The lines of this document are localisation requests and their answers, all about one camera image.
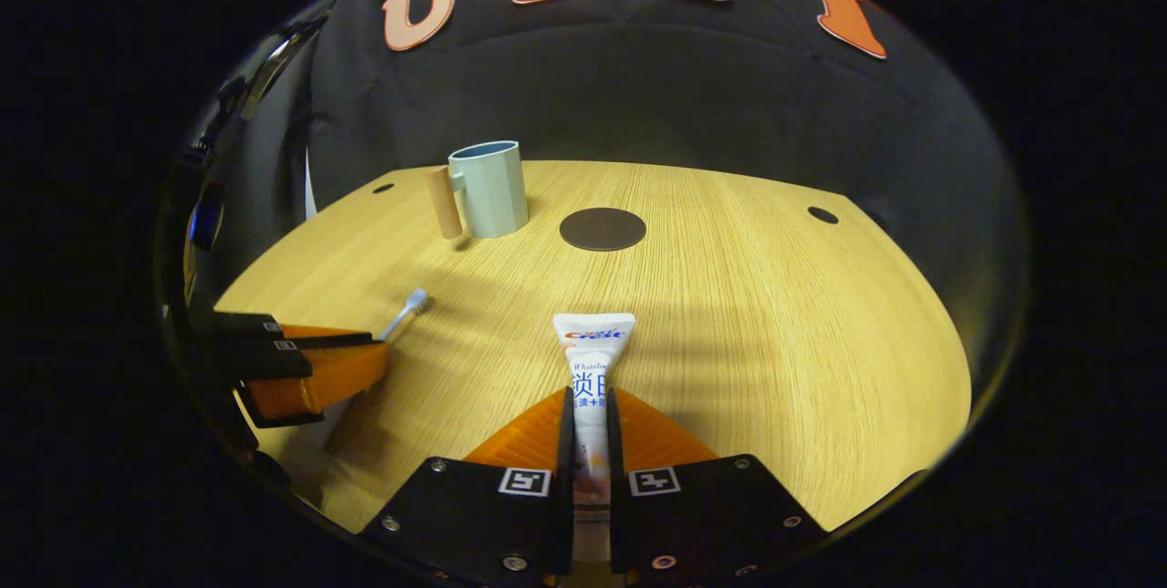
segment wood grain surface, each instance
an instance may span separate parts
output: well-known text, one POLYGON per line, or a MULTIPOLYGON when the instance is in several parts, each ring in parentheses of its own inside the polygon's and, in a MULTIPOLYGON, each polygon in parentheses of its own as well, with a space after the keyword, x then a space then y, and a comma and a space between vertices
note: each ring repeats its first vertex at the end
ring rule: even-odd
POLYGON ((844 196, 701 169, 524 161, 529 223, 447 240, 426 172, 387 173, 327 206, 217 304, 379 331, 418 286, 433 298, 394 332, 389 374, 354 399, 326 450, 303 430, 260 432, 278 460, 310 468, 298 491, 350 531, 421 460, 466 455, 567 384, 557 313, 635 314, 612 384, 721 455, 755 454, 827 530, 964 430, 969 369, 949 315, 844 196), (634 211, 648 235, 616 252, 572 247, 559 223, 587 206, 634 211))

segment toothbrush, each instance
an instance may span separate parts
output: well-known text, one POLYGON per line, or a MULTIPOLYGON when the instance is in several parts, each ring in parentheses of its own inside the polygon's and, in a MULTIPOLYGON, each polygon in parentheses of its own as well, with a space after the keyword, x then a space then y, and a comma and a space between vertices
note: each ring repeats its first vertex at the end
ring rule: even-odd
POLYGON ((405 318, 405 315, 408 315, 410 313, 417 313, 420 315, 421 313, 425 313, 426 306, 429 306, 429 294, 426 294, 426 290, 421 288, 413 289, 413 292, 410 293, 410 298, 405 300, 405 308, 401 308, 400 313, 397 314, 397 318, 393 318, 393 322, 385 327, 385 330, 380 334, 378 340, 382 340, 382 342, 389 340, 389 336, 393 334, 393 330, 398 323, 401 322, 401 318, 405 318))

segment mug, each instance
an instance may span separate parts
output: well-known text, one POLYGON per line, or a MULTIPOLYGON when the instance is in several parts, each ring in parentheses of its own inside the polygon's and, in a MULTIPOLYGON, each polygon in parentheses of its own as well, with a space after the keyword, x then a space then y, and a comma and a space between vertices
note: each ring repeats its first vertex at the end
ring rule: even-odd
POLYGON ((494 238, 519 230, 526 223, 526 190, 518 142, 497 140, 471 145, 452 152, 449 167, 429 173, 429 197, 446 239, 462 235, 454 203, 455 190, 463 190, 463 215, 470 235, 494 238))

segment hole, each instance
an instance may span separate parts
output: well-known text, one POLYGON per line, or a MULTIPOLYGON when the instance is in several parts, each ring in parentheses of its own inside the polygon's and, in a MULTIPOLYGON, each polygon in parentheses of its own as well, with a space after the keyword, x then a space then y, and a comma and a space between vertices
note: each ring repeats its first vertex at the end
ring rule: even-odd
POLYGON ((822 206, 808 206, 806 211, 810 211, 811 217, 819 219, 819 222, 826 223, 838 223, 839 218, 831 215, 830 211, 823 210, 822 206))

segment black fabric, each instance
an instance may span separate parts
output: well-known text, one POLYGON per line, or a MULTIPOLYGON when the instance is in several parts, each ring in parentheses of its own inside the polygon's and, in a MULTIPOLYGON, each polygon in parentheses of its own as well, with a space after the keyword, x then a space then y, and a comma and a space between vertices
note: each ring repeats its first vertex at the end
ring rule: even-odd
MULTIPOLYGON (((1023 293, 1020 201, 1000 144, 915 36, 864 5, 875 61, 822 0, 456 0, 408 51, 385 0, 338 0, 312 72, 320 209, 391 169, 515 139, 525 160, 641 161, 846 194, 953 318, 974 396, 1023 293)), ((412 0, 424 19, 429 0, 412 0)))

